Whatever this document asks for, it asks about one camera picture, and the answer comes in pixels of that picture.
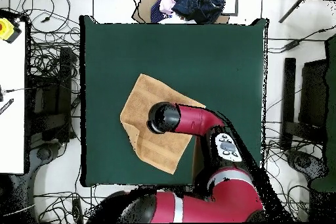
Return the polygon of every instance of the green table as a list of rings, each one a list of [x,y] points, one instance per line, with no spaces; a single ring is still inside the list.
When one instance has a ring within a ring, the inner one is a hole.
[[[131,147],[119,115],[141,73],[225,114],[259,163],[266,20],[253,26],[97,24],[88,16],[80,21],[82,185],[192,183],[194,139],[174,175],[142,162]]]

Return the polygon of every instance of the floor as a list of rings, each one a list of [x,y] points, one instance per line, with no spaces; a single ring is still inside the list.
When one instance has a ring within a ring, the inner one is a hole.
[[[55,2],[54,13],[61,16],[67,16],[67,1],[53,1]],[[268,29],[268,47],[272,48],[281,48],[292,39],[300,39],[319,29],[329,28],[336,24],[336,20],[333,19],[333,14],[336,11],[335,3],[315,0],[306,0],[298,9],[294,10],[284,23],[278,23],[278,20],[287,12],[295,1],[296,0],[239,0],[238,15],[231,16],[229,23],[250,24],[256,18],[268,18],[270,20]],[[19,3],[22,2],[20,2],[20,0],[0,0],[0,8],[10,7],[16,9]],[[88,14],[93,15],[95,20],[100,23],[135,23],[131,18],[135,9],[132,0],[70,0],[70,3],[70,20],[73,20],[74,22],[78,22],[79,15]],[[24,7],[26,9],[32,7],[32,1],[27,0]],[[33,7],[35,9],[51,10],[53,6],[50,0],[34,0]],[[30,16],[32,20],[35,18],[35,26],[39,30],[55,30],[62,25],[62,17],[60,16],[59,20],[54,19],[47,23],[39,22],[39,20],[43,20],[44,17],[48,15],[46,13],[41,13],[41,11],[34,11]],[[71,27],[77,26],[73,22],[70,22],[70,24],[72,24]],[[266,107],[271,106],[282,98],[284,58],[294,57],[297,59],[296,89],[299,90],[301,87],[301,70],[303,64],[308,61],[325,58],[324,41],[333,34],[336,34],[336,29],[320,34],[314,34],[309,37],[309,40],[303,41],[298,47],[291,51],[280,54],[268,54]],[[296,119],[299,99],[300,93],[297,93],[295,97]],[[267,112],[266,120],[268,122],[280,121],[280,107],[281,104],[277,104]],[[75,111],[74,116],[79,115],[80,106]],[[78,139],[73,139],[67,145],[66,152],[62,157],[59,157],[49,165],[43,166],[37,174],[34,194],[40,195],[48,193],[47,196],[35,198],[35,209],[37,213],[44,211],[49,204],[52,204],[56,200],[56,197],[61,196],[65,199],[67,195],[70,194],[69,192],[75,190],[75,182],[79,173],[81,154],[79,120],[79,118],[73,118],[73,128]],[[274,137],[272,139],[276,140],[280,124],[268,123],[267,128],[269,129],[266,130],[266,136]],[[312,152],[312,146],[308,146],[305,150]],[[313,155],[320,157],[322,154],[315,149]],[[277,193],[281,193],[280,184],[286,194],[288,189],[293,185],[300,184],[306,186],[306,181],[302,174],[291,169],[283,160],[278,158],[274,160],[269,159],[267,169],[270,172],[272,186]],[[111,193],[121,189],[130,190],[132,189],[132,186],[99,185],[95,188],[86,188],[82,187],[79,182],[77,182],[76,189],[83,199],[87,201],[87,203],[82,201],[82,207],[83,210],[85,210],[90,208],[91,204],[97,204]],[[283,195],[279,195],[279,197],[281,200],[285,200]],[[301,188],[293,189],[291,197],[295,202],[308,202],[308,193]],[[71,202],[66,201],[66,203],[66,205],[69,205],[69,209],[71,209]],[[299,212],[299,217],[305,220],[304,211],[301,210]],[[47,213],[45,215],[46,220],[53,220],[55,218],[56,216],[53,213]]]

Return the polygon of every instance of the blue jeans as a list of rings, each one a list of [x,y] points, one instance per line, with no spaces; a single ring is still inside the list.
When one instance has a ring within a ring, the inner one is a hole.
[[[175,0],[172,8],[187,20],[195,20],[199,24],[211,24],[221,15],[225,0]]]

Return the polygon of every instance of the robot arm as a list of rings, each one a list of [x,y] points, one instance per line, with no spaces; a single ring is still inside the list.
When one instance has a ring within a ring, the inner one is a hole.
[[[135,198],[129,195],[119,222],[293,220],[273,191],[266,171],[256,165],[227,118],[204,108],[159,102],[151,108],[147,126],[156,134],[169,131],[200,137],[204,169],[196,177],[194,192],[201,197],[181,198],[173,192],[156,191]]]

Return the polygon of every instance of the brown towel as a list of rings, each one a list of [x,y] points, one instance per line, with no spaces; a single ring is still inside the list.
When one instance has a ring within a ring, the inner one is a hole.
[[[167,101],[205,107],[174,91],[166,84],[141,74],[120,114],[136,155],[144,162],[174,174],[191,135],[181,133],[154,134],[147,128],[148,112],[157,102]]]

